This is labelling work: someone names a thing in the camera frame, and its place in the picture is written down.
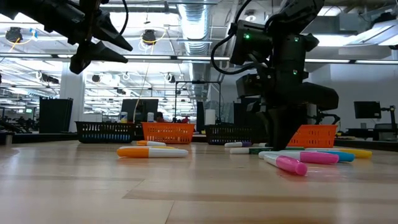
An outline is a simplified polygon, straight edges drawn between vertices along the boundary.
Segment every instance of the ceiling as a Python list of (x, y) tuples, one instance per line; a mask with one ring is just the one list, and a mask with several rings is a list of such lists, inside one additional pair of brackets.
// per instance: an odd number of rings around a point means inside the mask
[[(187, 51), (185, 43), (187, 38), (183, 35), (180, 15), (175, 14), (177, 10), (176, 4), (187, 2), (188, 0), (168, 1), (171, 13), (149, 12), (149, 8), (159, 7), (163, 5), (163, 1), (144, 1), (144, 4), (138, 4), (142, 1), (127, 1), (130, 8), (129, 22), (127, 29), (123, 34), (124, 38), (133, 46), (134, 50), (128, 52), (111, 44), (106, 45), (111, 49), (123, 55), (186, 55)], [(210, 49), (220, 40), (224, 39), (228, 31), (229, 23), (233, 19), (236, 10), (239, 8), (238, 0), (194, 0), (197, 3), (206, 3), (210, 8), (210, 34), (206, 44)], [(245, 19), (250, 12), (255, 16), (253, 22), (264, 23), (269, 15), (279, 10), (280, 0), (269, 1), (253, 1), (242, 14)], [(328, 0), (325, 7), (319, 13), (320, 16), (335, 17), (342, 14), (355, 15), (359, 21), (358, 24), (369, 25), (365, 22), (366, 13), (358, 17), (358, 13), (371, 12), (381, 7), (396, 4), (395, 0), (358, 0), (358, 1), (339, 1)], [(123, 5), (119, 0), (110, 0), (108, 5), (103, 9), (111, 11), (111, 21), (117, 30), (121, 30), (125, 13)], [(5, 39), (6, 32), (10, 27), (21, 27), (23, 40), (21, 45), (14, 45)], [(149, 47), (142, 43), (141, 35), (145, 30), (152, 29), (155, 31), (157, 42), (153, 47)], [(348, 37), (342, 37), (341, 43), (348, 41)], [(310, 58), (373, 58), (380, 59), (388, 57), (391, 51), (388, 47), (381, 46), (342, 46), (336, 44), (334, 47), (325, 47), (331, 44), (331, 40), (327, 37), (320, 37), (321, 47), (308, 54)], [(47, 33), (44, 27), (36, 21), (28, 18), (23, 14), (19, 14), (14, 20), (0, 15), (0, 52), (11, 52), (16, 54), (58, 54), (69, 55), (76, 52), (77, 46), (67, 43), (67, 39), (60, 34), (53, 32)], [(219, 48), (217, 55), (224, 55), (222, 48)], [(38, 96), (57, 97), (59, 95), (59, 85), (48, 84), (40, 80), (40, 74), (50, 75), (58, 79), (60, 82), (62, 76), (62, 61), (59, 60), (29, 60), (27, 58), (0, 58), (0, 70), (2, 75), (2, 85), (25, 86), (24, 88), (3, 88), (3, 98), (23, 98), (26, 101), (37, 99)], [(112, 63), (112, 62), (93, 62), (85, 71), (86, 75), (86, 112), (104, 112), (108, 114), (117, 114), (118, 110), (108, 108), (119, 108), (121, 100), (126, 97), (157, 97), (162, 100), (161, 109), (166, 113), (170, 113), (174, 106), (175, 84), (168, 82), (168, 75), (173, 75), (177, 81), (190, 81), (190, 63), (147, 63), (147, 62), (129, 62)], [(93, 82), (93, 75), (101, 77), (100, 82)], [(234, 82), (241, 75), (228, 76), (223, 79), (223, 85), (234, 85)], [(210, 80), (216, 81), (219, 74), (213, 69), (210, 72)], [(125, 90), (126, 95), (116, 92), (114, 87)], [(180, 114), (195, 115), (196, 100), (193, 93), (194, 88), (190, 85), (185, 86), (187, 91), (183, 90), (180, 97), (185, 102), (184, 110)], [(207, 88), (200, 88), (199, 91), (206, 94)], [(3, 101), (1, 105), (24, 104), (12, 100)]]

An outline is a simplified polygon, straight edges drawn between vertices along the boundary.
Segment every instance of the metal frame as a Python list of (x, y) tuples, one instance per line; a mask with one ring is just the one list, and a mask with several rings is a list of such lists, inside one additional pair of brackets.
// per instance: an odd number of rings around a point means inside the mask
[(218, 84), (218, 86), (219, 86), (218, 117), (219, 117), (219, 119), (221, 119), (221, 82), (211, 82), (211, 81), (208, 81), (208, 82), (206, 82), (206, 81), (176, 81), (175, 82), (174, 118), (177, 117), (177, 91), (178, 91), (179, 83), (185, 83), (185, 84), (191, 83), (191, 84), (197, 84), (197, 85), (212, 84), (212, 83)]

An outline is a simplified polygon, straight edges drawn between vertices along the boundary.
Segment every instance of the orange basket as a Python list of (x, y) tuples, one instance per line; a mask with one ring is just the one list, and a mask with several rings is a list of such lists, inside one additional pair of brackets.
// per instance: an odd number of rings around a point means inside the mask
[(301, 125), (288, 146), (333, 147), (337, 125)]
[(142, 122), (146, 141), (157, 141), (167, 144), (190, 144), (194, 128), (194, 124)]

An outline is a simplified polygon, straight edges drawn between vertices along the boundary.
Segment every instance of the marker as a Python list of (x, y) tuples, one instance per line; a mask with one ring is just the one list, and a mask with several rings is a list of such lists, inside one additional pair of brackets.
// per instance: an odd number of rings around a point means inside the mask
[(269, 164), (272, 164), (284, 171), (291, 172), (293, 174), (304, 176), (307, 173), (307, 166), (291, 157), (278, 156), (275, 154), (264, 155), (264, 160)]
[(183, 149), (128, 148), (116, 151), (119, 157), (130, 158), (183, 158), (188, 155)]
[(148, 149), (175, 149), (174, 147), (168, 147), (168, 146), (122, 146), (119, 149), (142, 149), (142, 148), (148, 148)]
[(138, 146), (166, 146), (164, 142), (154, 142), (154, 141), (138, 141)]
[(352, 153), (348, 152), (340, 152), (340, 151), (322, 151), (322, 150), (317, 150), (314, 152), (324, 152), (324, 153), (329, 153), (329, 154), (334, 154), (338, 156), (338, 162), (353, 162), (355, 159), (355, 155)]
[(249, 147), (251, 145), (251, 142), (229, 142), (225, 143), (224, 147)]
[(343, 149), (343, 148), (306, 148), (309, 151), (338, 151), (347, 152), (355, 155), (356, 159), (370, 159), (372, 157), (372, 152), (363, 149)]
[[(299, 151), (304, 150), (303, 147), (286, 147), (286, 150)], [(269, 152), (274, 150), (273, 147), (246, 147), (246, 148), (234, 148), (229, 150), (230, 154), (250, 154), (258, 155), (260, 152)]]
[(274, 154), (277, 156), (287, 156), (294, 158), (300, 162), (312, 164), (336, 164), (339, 157), (334, 154), (324, 152), (292, 152), (292, 151), (279, 151), (279, 152), (264, 152), (264, 156)]

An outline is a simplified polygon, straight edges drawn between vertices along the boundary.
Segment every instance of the air duct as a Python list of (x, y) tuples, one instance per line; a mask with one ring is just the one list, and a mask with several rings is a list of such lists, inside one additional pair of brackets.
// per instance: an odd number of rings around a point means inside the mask
[[(179, 4), (183, 36), (188, 40), (208, 40), (209, 6), (203, 4)], [(209, 44), (204, 42), (186, 42), (188, 55), (208, 55)], [(210, 64), (190, 63), (191, 80), (210, 81)], [(195, 98), (207, 97), (208, 86), (194, 85)]]

